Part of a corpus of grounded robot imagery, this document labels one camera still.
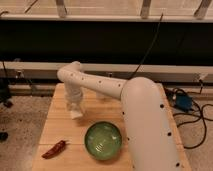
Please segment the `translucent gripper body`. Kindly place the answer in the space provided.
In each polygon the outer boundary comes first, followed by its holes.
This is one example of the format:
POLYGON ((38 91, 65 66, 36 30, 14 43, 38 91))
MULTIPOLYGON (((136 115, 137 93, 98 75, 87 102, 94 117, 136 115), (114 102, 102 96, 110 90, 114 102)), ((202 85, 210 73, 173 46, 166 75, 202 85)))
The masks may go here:
POLYGON ((81 102, 83 99, 83 93, 81 90, 69 89, 65 93, 65 98, 67 100, 67 108, 69 111, 81 110, 81 102))

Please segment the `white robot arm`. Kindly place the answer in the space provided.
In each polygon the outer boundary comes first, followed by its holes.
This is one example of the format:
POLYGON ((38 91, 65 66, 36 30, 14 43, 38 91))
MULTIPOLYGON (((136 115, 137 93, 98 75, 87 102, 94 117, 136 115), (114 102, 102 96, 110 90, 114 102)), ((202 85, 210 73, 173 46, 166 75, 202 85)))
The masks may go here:
POLYGON ((145 77, 129 80, 86 74, 78 61, 61 67, 71 117, 83 116, 83 88, 118 99, 134 171, 182 171, 174 134, 159 87, 145 77))

